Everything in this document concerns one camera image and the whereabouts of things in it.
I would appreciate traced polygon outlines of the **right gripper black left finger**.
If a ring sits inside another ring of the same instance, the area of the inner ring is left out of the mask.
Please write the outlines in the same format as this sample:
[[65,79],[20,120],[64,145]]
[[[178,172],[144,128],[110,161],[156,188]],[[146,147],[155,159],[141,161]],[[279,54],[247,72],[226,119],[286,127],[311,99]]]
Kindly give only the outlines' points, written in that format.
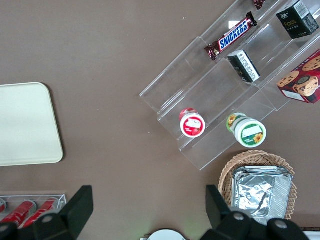
[[40,217],[26,228],[0,225],[2,240],[76,240],[94,211],[93,189],[83,185],[59,213]]

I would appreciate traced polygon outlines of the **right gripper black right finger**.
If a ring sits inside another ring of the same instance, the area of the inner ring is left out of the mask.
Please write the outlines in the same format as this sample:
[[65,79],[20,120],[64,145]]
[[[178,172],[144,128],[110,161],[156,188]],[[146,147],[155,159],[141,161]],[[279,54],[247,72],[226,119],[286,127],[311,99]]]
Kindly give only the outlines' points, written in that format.
[[274,218],[263,225],[240,211],[231,211],[215,185],[206,186],[206,213],[212,226],[202,240],[307,240],[294,222]]

